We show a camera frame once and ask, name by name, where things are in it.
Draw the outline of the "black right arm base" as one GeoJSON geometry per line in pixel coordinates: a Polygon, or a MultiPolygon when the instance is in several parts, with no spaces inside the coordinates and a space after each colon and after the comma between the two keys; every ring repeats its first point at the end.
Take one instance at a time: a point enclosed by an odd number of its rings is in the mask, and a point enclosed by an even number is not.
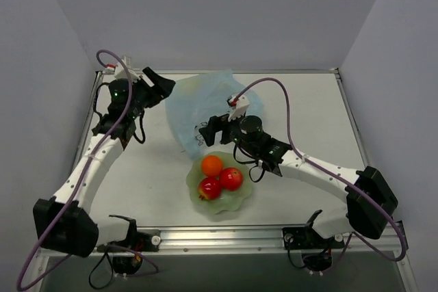
{"type": "Polygon", "coordinates": [[[310,272],[324,271],[333,265],[333,250],[342,250],[344,238],[321,238],[311,228],[305,226],[285,227],[282,229],[283,245],[293,268],[307,269],[310,272]],[[292,260],[292,251],[301,251],[301,264],[292,260]]]}

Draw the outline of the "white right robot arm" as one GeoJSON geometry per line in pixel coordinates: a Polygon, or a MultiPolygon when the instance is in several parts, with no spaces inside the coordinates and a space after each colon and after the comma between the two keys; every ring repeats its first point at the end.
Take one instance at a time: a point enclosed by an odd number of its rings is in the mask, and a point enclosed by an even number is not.
{"type": "Polygon", "coordinates": [[[376,168],[343,168],[305,155],[264,132],[257,116],[233,120],[228,115],[212,116],[198,131],[207,146],[213,146],[216,139],[221,144],[234,143],[264,172],[308,183],[342,202],[340,208],[332,211],[318,209],[308,220],[303,231],[310,245],[321,245],[345,233],[379,239],[398,206],[393,191],[376,168]]]}

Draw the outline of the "red fake apple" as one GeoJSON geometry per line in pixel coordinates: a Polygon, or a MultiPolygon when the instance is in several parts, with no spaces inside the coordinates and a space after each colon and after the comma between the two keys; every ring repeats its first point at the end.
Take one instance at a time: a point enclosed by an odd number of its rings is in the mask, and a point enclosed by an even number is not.
{"type": "Polygon", "coordinates": [[[223,189],[235,191],[242,186],[243,175],[237,168],[225,168],[221,171],[219,182],[223,189]]]}

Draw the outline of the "red fake pomegranate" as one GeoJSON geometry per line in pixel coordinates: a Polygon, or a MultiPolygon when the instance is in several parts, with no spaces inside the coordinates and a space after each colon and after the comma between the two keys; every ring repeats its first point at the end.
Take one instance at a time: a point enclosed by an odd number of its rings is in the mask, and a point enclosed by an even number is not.
{"type": "Polygon", "coordinates": [[[220,197],[222,187],[216,177],[206,177],[198,184],[198,198],[200,200],[215,200],[220,197]]]}

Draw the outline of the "light blue plastic bag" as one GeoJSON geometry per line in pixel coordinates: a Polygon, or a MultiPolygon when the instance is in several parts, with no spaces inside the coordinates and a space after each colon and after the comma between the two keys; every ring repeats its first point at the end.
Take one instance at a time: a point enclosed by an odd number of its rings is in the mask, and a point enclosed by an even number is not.
{"type": "Polygon", "coordinates": [[[207,125],[210,117],[231,113],[228,98],[244,88],[231,70],[194,75],[176,82],[165,100],[166,117],[173,137],[191,160],[207,153],[198,130],[207,125]]]}

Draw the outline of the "orange fake orange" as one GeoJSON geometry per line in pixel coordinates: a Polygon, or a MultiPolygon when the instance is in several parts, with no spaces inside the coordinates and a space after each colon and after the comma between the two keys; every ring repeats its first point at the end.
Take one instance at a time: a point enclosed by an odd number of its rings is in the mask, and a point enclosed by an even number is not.
{"type": "Polygon", "coordinates": [[[201,162],[201,171],[205,176],[216,177],[220,175],[223,166],[221,158],[215,155],[208,155],[201,162]]]}

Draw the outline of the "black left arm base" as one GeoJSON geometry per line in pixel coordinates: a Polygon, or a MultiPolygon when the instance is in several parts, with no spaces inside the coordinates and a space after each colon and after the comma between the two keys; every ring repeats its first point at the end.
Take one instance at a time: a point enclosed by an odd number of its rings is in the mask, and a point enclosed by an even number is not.
{"type": "Polygon", "coordinates": [[[150,276],[159,273],[159,267],[143,255],[156,252],[161,242],[158,230],[145,233],[138,230],[136,220],[123,215],[109,215],[98,223],[99,237],[96,248],[102,253],[125,252],[109,261],[112,271],[124,277],[150,276]]]}

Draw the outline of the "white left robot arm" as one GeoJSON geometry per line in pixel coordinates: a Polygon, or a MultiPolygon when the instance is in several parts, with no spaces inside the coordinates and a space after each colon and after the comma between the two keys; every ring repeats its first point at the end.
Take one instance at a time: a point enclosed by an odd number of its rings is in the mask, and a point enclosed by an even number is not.
{"type": "Polygon", "coordinates": [[[107,84],[111,101],[107,113],[92,129],[87,150],[67,181],[48,199],[39,199],[33,214],[42,248],[87,257],[96,247],[116,244],[131,250],[139,233],[134,219],[109,215],[100,222],[90,217],[94,197],[109,169],[136,133],[135,121],[148,108],[168,98],[176,83],[146,67],[141,75],[116,71],[107,84]]]}

